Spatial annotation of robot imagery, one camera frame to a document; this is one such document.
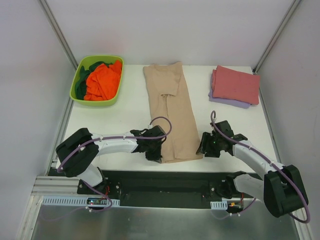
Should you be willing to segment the beige t shirt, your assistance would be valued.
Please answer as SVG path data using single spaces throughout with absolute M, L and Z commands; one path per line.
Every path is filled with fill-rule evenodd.
M 152 64 L 143 67 L 148 93 L 149 111 L 155 125 L 168 132 L 161 146 L 162 163 L 176 163 L 199 160 L 203 155 L 196 154 L 200 137 L 192 110 L 188 86 L 181 62 L 171 65 Z

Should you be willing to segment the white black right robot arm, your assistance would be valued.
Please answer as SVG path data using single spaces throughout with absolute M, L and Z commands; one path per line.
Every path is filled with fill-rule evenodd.
M 244 171 L 227 175 L 215 188 L 218 196 L 231 199 L 241 193 L 248 194 L 262 201 L 276 218 L 308 207 L 309 200 L 297 167 L 270 160 L 243 134 L 234 134 L 226 120 L 210 125 L 212 131 L 202 133 L 197 153 L 209 158 L 219 158 L 221 152 L 229 153 L 258 175 L 254 178 Z

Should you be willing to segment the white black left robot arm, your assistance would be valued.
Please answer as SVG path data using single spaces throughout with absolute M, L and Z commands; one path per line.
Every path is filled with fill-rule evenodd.
M 94 158 L 114 153 L 145 153 L 148 160 L 158 161 L 162 158 L 161 148 L 166 138 L 158 125 L 118 135 L 96 134 L 81 128 L 56 148 L 60 160 L 57 172 L 68 178 L 79 178 L 88 184 L 90 191 L 99 195 L 105 191 L 106 183 L 102 171 L 92 164 Z

